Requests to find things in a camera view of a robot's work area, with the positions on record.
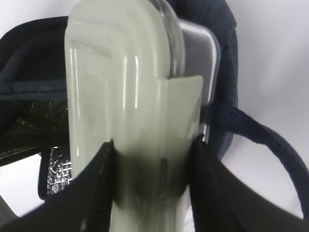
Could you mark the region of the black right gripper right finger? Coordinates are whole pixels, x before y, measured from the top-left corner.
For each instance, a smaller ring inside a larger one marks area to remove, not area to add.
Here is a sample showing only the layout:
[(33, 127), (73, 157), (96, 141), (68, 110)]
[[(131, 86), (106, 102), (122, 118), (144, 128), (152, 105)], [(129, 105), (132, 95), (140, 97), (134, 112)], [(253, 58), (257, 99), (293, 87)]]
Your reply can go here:
[(235, 177), (200, 134), (190, 151), (190, 198), (196, 232), (307, 232), (309, 224)]

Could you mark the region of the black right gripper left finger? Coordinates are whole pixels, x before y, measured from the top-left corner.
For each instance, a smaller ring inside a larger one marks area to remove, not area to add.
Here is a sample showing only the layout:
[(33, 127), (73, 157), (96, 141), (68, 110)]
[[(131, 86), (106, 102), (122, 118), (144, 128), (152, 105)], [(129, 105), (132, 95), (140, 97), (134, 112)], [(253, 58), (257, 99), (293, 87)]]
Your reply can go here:
[(3, 226), (2, 232), (107, 232), (114, 193), (113, 142), (102, 144), (84, 170), (61, 192)]

